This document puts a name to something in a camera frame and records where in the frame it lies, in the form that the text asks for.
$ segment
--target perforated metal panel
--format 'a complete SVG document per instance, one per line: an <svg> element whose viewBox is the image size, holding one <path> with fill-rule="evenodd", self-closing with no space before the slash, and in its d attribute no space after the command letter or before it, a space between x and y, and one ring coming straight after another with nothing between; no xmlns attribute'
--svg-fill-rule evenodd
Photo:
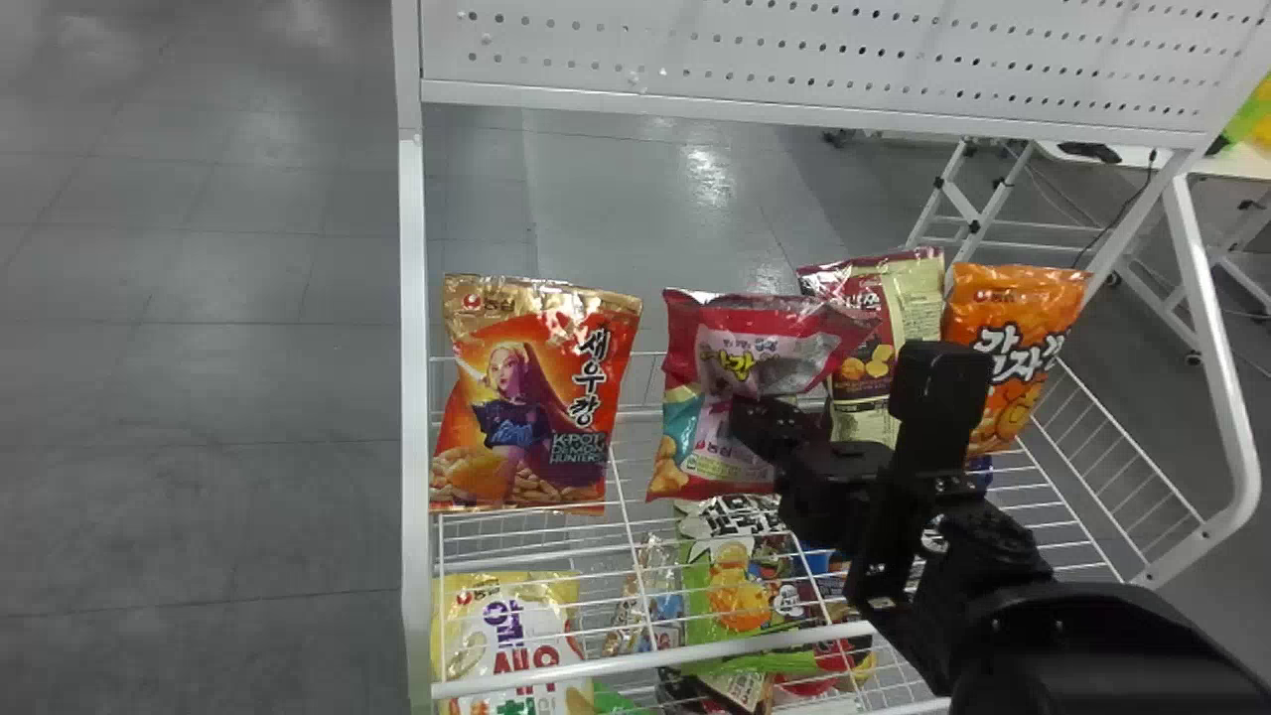
<svg viewBox="0 0 1271 715"><path fill-rule="evenodd" d="M423 0L426 99L707 98L1214 131L1271 65L1267 0Z"/></svg>

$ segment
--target black cable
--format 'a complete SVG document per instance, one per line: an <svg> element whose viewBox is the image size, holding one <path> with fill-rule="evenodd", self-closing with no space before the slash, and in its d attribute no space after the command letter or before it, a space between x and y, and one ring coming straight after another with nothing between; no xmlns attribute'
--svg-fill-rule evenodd
<svg viewBox="0 0 1271 715"><path fill-rule="evenodd" d="M1075 268L1077 264L1082 262L1082 257L1085 255L1085 251L1093 248L1094 244L1098 243L1104 234L1107 234L1108 229L1115 226L1121 220L1121 216L1125 215L1125 210L1130 207L1130 203L1134 203L1135 198L1141 196L1143 192L1148 189L1148 184L1152 183L1152 171L1153 171L1152 164L1155 160L1157 160L1157 150L1153 149L1152 152L1148 154L1148 178L1143 182L1143 185L1139 187L1139 190L1134 192L1134 196L1125 199L1125 203L1122 203L1121 208L1117 210L1116 217L1113 217L1108 225L1103 226L1103 230L1101 230L1094 237L1092 237L1091 241L1085 244L1085 248L1082 248L1082 251L1077 254L1077 258L1073 258L1071 267Z"/></svg>

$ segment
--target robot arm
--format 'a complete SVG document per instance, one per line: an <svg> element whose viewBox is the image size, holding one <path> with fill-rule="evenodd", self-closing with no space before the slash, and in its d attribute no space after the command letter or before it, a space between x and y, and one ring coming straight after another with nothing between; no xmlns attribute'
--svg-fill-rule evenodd
<svg viewBox="0 0 1271 715"><path fill-rule="evenodd" d="M1032 533L985 500L962 466L989 370L974 349L906 342L895 451L830 443L777 400L735 400L731 425L778 466L785 525L852 556L848 602L953 715L1271 712L1267 688L1155 593L1055 580ZM943 547L924 545L932 526Z"/></svg>

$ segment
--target orange chip bag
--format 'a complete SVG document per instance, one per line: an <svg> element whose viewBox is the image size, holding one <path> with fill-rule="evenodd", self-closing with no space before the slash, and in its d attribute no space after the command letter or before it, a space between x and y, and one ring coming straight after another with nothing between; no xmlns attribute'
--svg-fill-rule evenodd
<svg viewBox="0 0 1271 715"><path fill-rule="evenodd" d="M459 380L437 434L430 509L600 500L639 297L451 273L441 300Z"/></svg>
<svg viewBox="0 0 1271 715"><path fill-rule="evenodd" d="M967 457L1005 448L1027 424L1088 277L1066 268L953 264L941 338L993 354L989 400Z"/></svg>

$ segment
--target gray tile floor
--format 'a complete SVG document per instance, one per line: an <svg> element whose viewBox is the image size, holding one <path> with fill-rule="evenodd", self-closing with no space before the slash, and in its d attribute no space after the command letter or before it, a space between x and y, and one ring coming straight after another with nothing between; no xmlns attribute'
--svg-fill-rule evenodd
<svg viewBox="0 0 1271 715"><path fill-rule="evenodd" d="M390 63L385 0L0 6L0 711L404 710ZM663 284L793 290L793 265L897 243L947 151L657 117L427 123L432 279L636 292L646 348ZM1045 168L1101 220L1132 190ZM1002 170L971 161L972 196ZM1026 184L1007 216L1059 212ZM1271 363L1266 329L1230 323ZM1066 352L1220 507L1207 396L1166 328L1106 291ZM1268 385L1246 373L1271 460ZM1166 589L1263 673L1268 536L1263 509Z"/></svg>

